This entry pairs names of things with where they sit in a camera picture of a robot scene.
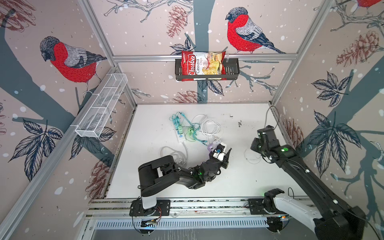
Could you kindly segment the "white blue power strip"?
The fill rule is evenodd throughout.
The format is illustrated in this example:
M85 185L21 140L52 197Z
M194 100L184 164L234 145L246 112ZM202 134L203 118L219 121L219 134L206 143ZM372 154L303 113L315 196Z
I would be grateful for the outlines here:
M173 123L174 123L174 128L175 128L175 132L176 132L176 136L177 136L178 142L179 143L185 143L186 142L186 138L185 138L185 134L184 134L183 127L181 125L180 119L179 118L175 118L173 120Z

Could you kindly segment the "teal plug adapter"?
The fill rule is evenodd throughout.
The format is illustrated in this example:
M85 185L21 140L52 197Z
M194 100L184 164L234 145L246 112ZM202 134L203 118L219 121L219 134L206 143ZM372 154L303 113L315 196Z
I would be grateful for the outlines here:
M173 124L178 127L180 125L180 119L179 118L174 118L173 119Z

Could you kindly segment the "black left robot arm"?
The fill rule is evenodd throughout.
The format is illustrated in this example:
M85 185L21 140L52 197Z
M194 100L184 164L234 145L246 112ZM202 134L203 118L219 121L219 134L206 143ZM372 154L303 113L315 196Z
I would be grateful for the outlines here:
M173 184L199 189L221 174L229 165L230 152L211 154L210 159L193 168L179 166L170 155L145 163L138 168L141 200L145 210L157 206L156 195Z

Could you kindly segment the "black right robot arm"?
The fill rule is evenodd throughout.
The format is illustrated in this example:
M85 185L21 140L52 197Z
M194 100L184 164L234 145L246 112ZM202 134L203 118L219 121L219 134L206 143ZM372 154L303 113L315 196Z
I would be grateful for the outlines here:
M281 146L274 127L258 130L251 150L268 158L284 170L315 205L313 208L289 197L281 189L265 193L263 206L267 213L284 212L301 222L319 240L361 240L366 225L366 214L359 207L351 207L331 191L304 163L296 150Z

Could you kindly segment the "white charger adapter with cable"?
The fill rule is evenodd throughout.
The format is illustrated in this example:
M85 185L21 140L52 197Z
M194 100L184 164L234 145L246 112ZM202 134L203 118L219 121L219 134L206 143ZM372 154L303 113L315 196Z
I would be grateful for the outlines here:
M262 156L259 153L254 152L250 148L244 151L244 158L248 163L252 165L256 165L262 160Z

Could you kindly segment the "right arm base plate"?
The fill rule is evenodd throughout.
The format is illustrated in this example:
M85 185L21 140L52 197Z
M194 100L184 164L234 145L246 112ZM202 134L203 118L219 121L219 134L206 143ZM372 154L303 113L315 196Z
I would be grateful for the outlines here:
M248 202L244 205L246 209L250 211L251 215L277 215L287 216L288 214L279 210L266 210L264 206L264 199L248 199Z

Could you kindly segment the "purple power strip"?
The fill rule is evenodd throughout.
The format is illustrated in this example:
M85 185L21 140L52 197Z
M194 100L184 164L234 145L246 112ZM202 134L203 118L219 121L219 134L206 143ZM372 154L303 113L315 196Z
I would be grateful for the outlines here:
M208 145L207 149L209 152L212 152L214 150L214 145L213 144Z

